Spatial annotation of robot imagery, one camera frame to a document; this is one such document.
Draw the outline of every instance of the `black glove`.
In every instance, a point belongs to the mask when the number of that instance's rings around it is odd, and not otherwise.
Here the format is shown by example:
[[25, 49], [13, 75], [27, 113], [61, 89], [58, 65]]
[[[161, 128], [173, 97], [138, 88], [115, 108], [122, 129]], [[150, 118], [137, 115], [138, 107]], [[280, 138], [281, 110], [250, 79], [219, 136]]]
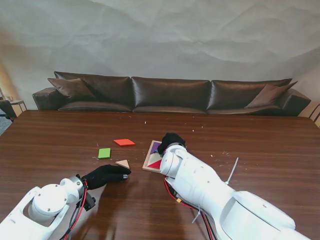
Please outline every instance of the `black glove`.
[[178, 134], [167, 132], [166, 135], [162, 138], [162, 143], [157, 148], [158, 153], [162, 155], [167, 147], [173, 143], [179, 143], [182, 146], [186, 147], [186, 141], [183, 140]]
[[88, 190], [98, 189], [107, 183], [116, 183], [127, 179], [124, 175], [129, 175], [130, 169], [123, 166], [104, 165], [98, 167], [96, 170], [83, 176], [81, 180], [86, 180]]

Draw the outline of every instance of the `green square tile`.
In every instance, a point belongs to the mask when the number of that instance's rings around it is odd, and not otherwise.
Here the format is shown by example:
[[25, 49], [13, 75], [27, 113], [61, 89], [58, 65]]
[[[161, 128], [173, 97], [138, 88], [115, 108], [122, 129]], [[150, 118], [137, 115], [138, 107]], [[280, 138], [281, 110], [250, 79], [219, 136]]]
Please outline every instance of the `green square tile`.
[[98, 159], [109, 159], [111, 155], [111, 148], [100, 148]]

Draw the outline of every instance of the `throw pillow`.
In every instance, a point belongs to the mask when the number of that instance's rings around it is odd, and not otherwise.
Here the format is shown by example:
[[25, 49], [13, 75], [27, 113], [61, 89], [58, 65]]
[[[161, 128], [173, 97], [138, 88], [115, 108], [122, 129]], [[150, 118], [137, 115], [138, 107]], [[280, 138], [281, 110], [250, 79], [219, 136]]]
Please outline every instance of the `throw pillow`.
[[261, 92], [246, 106], [245, 109], [248, 108], [256, 108], [262, 107], [266, 105], [273, 105], [276, 102], [276, 99], [280, 97], [280, 95], [284, 94], [289, 90], [293, 85], [297, 82], [285, 85], [285, 86], [271, 86], [266, 85]]
[[64, 80], [60, 78], [48, 78], [48, 81], [65, 97], [71, 101], [95, 101], [96, 97], [80, 79]]

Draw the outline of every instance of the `sofa backrest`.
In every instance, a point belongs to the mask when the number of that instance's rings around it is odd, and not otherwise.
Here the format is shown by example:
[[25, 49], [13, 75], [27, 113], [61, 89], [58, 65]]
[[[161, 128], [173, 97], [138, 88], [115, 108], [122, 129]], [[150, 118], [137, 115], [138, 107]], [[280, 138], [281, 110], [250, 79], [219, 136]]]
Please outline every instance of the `sofa backrest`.
[[132, 77], [134, 106], [172, 106], [205, 110], [210, 81]]
[[261, 92], [266, 85], [281, 87], [290, 79], [274, 81], [223, 81], [212, 80], [207, 110], [242, 109]]
[[93, 74], [55, 71], [59, 79], [81, 79], [101, 102], [122, 104], [133, 107], [134, 95], [132, 80], [128, 76], [101, 76]]

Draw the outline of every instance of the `purple triangle piece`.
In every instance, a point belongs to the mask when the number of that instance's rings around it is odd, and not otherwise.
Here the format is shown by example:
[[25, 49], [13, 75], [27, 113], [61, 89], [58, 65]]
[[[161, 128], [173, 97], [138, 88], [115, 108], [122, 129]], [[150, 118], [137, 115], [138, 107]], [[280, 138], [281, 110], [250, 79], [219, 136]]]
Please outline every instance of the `purple triangle piece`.
[[154, 143], [153, 143], [153, 146], [152, 146], [152, 148], [151, 148], [150, 154], [154, 154], [160, 144], [161, 144], [161, 142], [154, 142]]

